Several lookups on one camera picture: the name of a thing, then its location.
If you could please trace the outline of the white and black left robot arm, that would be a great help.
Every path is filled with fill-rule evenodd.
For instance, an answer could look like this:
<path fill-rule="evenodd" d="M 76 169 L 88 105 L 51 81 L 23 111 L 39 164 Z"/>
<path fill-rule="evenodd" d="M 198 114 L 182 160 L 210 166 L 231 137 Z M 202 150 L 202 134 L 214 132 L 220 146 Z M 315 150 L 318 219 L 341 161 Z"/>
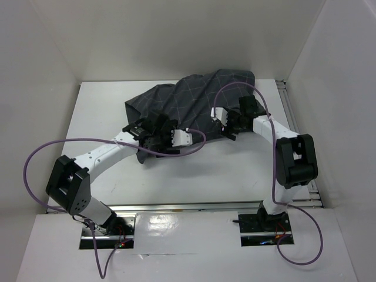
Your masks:
<path fill-rule="evenodd" d="M 124 127 L 111 143 L 74 158 L 59 157 L 46 187 L 47 195 L 71 216 L 82 216 L 94 222 L 102 234 L 115 234 L 125 221 L 91 195 L 91 184 L 100 174 L 129 156 L 135 155 L 139 163 L 144 163 L 153 152 L 179 154 L 178 149 L 172 148 L 177 128 L 176 119 L 154 110 Z"/>

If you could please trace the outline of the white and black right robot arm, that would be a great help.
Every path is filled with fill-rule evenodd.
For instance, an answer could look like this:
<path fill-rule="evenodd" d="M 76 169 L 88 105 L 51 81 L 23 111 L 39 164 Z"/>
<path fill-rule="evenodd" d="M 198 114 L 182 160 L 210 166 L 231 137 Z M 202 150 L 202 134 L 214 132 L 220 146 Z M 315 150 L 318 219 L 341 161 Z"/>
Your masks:
<path fill-rule="evenodd" d="M 220 134 L 231 140 L 240 132 L 253 132 L 273 147 L 273 192 L 259 205 L 256 223 L 263 231 L 273 231 L 287 218 L 287 205 L 296 193 L 317 178 L 318 167 L 311 135 L 300 135 L 268 115 L 252 95 L 239 98 L 239 107 L 211 110 L 221 124 Z"/>

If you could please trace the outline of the aluminium frame rail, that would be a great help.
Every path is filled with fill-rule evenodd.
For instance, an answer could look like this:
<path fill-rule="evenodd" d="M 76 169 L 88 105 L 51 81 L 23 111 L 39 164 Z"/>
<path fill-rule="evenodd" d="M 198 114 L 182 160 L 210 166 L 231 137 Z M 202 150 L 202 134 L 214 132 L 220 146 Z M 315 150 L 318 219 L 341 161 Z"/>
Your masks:
<path fill-rule="evenodd" d="M 83 82 L 63 154 L 74 157 L 96 147 L 87 137 L 111 139 L 127 125 L 125 102 L 154 81 Z M 256 208 L 271 193 L 271 144 L 242 133 L 218 139 L 179 158 L 126 158 L 102 173 L 92 195 L 117 211 Z"/>

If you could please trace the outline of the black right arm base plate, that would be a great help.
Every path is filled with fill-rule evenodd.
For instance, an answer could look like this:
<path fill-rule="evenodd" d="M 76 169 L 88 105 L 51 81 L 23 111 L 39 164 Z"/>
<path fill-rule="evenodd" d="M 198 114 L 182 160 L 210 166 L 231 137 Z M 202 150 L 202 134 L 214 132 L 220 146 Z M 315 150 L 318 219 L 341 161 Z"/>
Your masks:
<path fill-rule="evenodd" d="M 257 214 L 239 214 L 232 220 L 238 225 L 242 247 L 274 246 L 282 239 L 280 244 L 294 244 L 290 219 L 287 213 L 277 216 L 269 221 L 264 221 L 265 216 Z"/>

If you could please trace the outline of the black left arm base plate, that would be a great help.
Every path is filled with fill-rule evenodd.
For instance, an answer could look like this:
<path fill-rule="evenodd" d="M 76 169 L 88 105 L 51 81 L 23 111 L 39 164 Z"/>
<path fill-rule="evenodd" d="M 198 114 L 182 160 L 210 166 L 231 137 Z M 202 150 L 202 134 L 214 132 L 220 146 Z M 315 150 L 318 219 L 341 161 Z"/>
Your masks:
<path fill-rule="evenodd" d="M 109 229 L 94 224 L 93 233 L 90 229 L 90 223 L 79 216 L 72 216 L 73 220 L 82 223 L 82 232 L 80 237 L 80 250 L 93 250 L 95 235 L 97 249 L 133 249 L 135 243 L 135 216 L 117 217 L 115 222 L 109 226 Z"/>

